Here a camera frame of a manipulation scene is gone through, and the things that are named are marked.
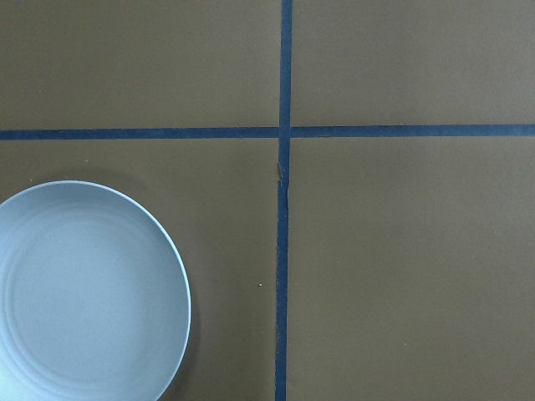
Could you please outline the light blue round plate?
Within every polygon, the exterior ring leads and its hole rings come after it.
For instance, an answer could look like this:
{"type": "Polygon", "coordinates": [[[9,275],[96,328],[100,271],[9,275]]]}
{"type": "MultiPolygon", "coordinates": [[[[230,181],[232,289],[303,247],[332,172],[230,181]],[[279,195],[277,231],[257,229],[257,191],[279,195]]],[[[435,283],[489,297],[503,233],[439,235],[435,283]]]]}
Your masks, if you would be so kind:
{"type": "Polygon", "coordinates": [[[76,180],[1,204],[1,397],[157,400],[186,351],[191,295],[142,205],[76,180]]]}

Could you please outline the horizontal blue tape strip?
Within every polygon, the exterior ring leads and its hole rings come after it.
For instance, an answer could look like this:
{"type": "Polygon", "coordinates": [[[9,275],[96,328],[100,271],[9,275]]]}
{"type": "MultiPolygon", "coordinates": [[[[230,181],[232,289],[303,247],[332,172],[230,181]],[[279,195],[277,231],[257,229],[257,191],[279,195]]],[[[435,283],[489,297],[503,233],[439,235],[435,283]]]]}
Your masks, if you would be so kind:
{"type": "Polygon", "coordinates": [[[2,140],[170,140],[533,136],[533,124],[3,130],[2,140]]]}

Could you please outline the vertical blue tape strip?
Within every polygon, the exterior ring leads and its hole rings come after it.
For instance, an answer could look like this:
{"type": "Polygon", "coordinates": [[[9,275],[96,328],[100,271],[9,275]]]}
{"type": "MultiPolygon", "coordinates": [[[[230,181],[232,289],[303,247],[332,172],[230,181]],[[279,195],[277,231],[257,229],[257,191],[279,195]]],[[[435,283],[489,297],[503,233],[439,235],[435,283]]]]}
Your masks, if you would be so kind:
{"type": "Polygon", "coordinates": [[[278,222],[276,271],[276,354],[274,385],[276,400],[287,398],[288,357],[288,190],[290,179],[292,100],[293,1],[281,6],[280,88],[278,126],[278,222]]]}

